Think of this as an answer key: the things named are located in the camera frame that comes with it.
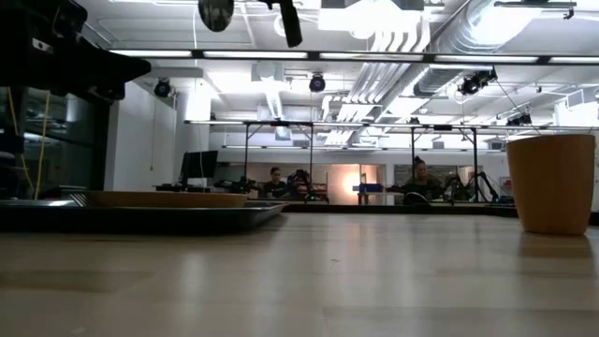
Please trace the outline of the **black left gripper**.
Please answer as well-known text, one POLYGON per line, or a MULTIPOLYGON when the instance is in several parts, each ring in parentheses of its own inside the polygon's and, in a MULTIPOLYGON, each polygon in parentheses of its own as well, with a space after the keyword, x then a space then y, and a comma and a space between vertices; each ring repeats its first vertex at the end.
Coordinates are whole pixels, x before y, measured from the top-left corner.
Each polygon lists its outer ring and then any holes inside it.
MULTIPOLYGON (((61 40, 77 40, 87 10, 75 0, 0 0, 0 86, 44 88, 61 40)), ((103 100, 123 100, 123 86, 151 71, 151 63, 81 41, 81 82, 103 100)))

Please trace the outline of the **orange plate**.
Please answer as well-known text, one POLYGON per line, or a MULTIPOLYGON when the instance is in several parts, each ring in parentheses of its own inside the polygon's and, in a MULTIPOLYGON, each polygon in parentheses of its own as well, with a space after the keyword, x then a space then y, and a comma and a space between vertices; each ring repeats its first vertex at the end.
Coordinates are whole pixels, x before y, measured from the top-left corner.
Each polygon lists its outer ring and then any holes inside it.
POLYGON ((104 208, 240 208, 247 196, 228 193, 89 191, 87 203, 104 208))

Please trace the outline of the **orange cup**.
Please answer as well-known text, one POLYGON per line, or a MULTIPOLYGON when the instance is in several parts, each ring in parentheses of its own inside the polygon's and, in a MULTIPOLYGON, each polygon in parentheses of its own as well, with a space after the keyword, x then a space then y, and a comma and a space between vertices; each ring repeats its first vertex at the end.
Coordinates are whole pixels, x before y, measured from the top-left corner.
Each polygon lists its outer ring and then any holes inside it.
POLYGON ((514 140, 506 144, 506 156, 524 231, 571 236, 586 232, 592 213, 595 136, 514 140))

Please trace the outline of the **dark green tray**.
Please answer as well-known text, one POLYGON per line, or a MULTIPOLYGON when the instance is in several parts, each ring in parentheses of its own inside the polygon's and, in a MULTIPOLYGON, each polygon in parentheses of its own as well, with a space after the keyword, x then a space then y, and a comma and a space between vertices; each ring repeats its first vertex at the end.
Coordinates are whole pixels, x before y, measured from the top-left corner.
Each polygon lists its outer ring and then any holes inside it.
POLYGON ((0 233, 226 234, 261 227, 284 207, 249 203, 240 208, 99 208, 72 200, 0 200, 0 233))

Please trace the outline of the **black overhead light bar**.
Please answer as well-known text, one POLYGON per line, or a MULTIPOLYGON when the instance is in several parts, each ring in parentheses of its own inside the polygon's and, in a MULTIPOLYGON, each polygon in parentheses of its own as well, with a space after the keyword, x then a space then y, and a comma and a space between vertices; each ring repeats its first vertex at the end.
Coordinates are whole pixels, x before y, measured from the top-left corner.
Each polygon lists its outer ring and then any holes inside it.
POLYGON ((482 66, 599 66, 599 55, 455 54, 381 51, 117 50, 144 59, 279 60, 482 66))

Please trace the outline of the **black monitor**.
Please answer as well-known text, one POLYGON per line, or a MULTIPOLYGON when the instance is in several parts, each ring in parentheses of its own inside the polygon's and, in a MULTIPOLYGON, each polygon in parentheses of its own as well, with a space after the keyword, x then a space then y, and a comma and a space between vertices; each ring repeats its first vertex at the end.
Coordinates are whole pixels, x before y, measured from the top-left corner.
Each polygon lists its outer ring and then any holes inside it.
POLYGON ((183 155, 181 179, 212 178, 217 165, 218 152, 186 152, 183 155))

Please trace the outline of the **background robot with green lights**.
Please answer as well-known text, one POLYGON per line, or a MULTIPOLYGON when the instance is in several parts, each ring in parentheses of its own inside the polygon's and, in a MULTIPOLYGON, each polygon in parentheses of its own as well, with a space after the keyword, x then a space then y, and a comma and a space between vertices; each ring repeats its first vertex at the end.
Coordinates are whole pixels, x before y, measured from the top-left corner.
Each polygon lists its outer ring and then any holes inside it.
POLYGON ((314 183, 310 173, 304 169, 293 171, 287 177, 286 186, 291 198, 304 202, 329 202, 328 186, 325 183, 314 183))

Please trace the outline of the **person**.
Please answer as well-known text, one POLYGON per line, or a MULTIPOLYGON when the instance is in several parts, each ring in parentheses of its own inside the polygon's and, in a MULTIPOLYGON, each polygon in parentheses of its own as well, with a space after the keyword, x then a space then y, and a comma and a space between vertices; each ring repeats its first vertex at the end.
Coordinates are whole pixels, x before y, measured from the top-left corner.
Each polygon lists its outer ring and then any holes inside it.
POLYGON ((267 198, 283 198, 287 194, 286 183, 282 181, 279 168, 270 170, 270 180, 263 185, 263 192, 267 198))
POLYGON ((426 162, 419 156, 414 160, 413 177, 403 185, 403 189, 418 193, 426 200, 439 198, 445 192, 442 181, 428 173, 426 162))

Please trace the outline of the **black background rig frame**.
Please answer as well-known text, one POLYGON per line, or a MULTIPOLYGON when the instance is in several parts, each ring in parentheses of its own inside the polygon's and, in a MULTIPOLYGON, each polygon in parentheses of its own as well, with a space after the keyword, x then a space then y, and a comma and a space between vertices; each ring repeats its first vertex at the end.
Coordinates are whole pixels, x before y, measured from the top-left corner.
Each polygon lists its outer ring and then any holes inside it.
POLYGON ((416 138, 415 138, 415 134, 416 134, 416 130, 417 129, 424 129, 424 130, 429 130, 432 129, 433 131, 437 131, 437 132, 441 132, 441 133, 449 133, 450 131, 458 131, 460 134, 462 134, 465 138, 467 138, 473 145, 473 166, 474 166, 474 184, 475 184, 475 189, 474 189, 474 202, 477 203, 479 201, 479 184, 478 184, 478 179, 477 179, 477 175, 478 175, 478 154, 477 154, 477 131, 476 128, 474 126, 468 126, 468 125, 448 125, 448 124, 444 124, 444 125, 431 125, 431 124, 413 124, 410 123, 408 125, 409 129, 410 129, 410 135, 411 135, 411 159, 412 159, 412 167, 411 167, 411 172, 412 172, 412 178, 415 179, 416 178, 416 173, 418 171, 418 167, 420 166, 420 164, 416 161, 416 149, 415 149, 415 145, 416 145, 416 138))
POLYGON ((253 136, 250 133, 250 126, 257 125, 256 131, 258 131, 262 126, 268 125, 272 127, 284 126, 291 127, 295 126, 300 131, 302 131, 303 127, 310 128, 310 134, 305 134, 305 137, 309 140, 309 174, 310 174, 310 183, 313 182, 313 167, 314 167, 314 122, 302 122, 302 121, 283 121, 283 120, 272 120, 272 121, 243 121, 242 124, 245 126, 245 137, 244 137, 244 162, 243 162, 243 175, 248 177, 247 174, 247 165, 248 165, 248 155, 249 155, 249 140, 253 136))

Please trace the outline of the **black table frame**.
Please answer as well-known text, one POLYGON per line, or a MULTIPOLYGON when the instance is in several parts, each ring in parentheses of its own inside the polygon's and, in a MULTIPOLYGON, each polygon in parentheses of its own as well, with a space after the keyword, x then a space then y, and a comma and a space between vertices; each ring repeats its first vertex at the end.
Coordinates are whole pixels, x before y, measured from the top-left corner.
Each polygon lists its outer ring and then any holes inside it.
POLYGON ((330 204, 288 204, 283 212, 296 213, 335 213, 335 214, 420 214, 420 215, 485 215, 518 218, 513 207, 468 205, 431 206, 383 206, 383 205, 330 205, 330 204))

